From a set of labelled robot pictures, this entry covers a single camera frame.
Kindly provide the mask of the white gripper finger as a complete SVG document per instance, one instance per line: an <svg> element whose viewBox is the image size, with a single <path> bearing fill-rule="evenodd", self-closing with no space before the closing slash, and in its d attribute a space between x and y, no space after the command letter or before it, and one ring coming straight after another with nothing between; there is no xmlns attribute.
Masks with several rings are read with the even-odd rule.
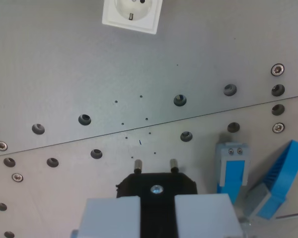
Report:
<svg viewBox="0 0 298 238"><path fill-rule="evenodd" d="M139 238L141 200L138 196L88 199L78 228L79 238Z"/></svg>
<svg viewBox="0 0 298 238"><path fill-rule="evenodd" d="M180 238L242 238L243 230L227 194L175 196Z"/></svg>

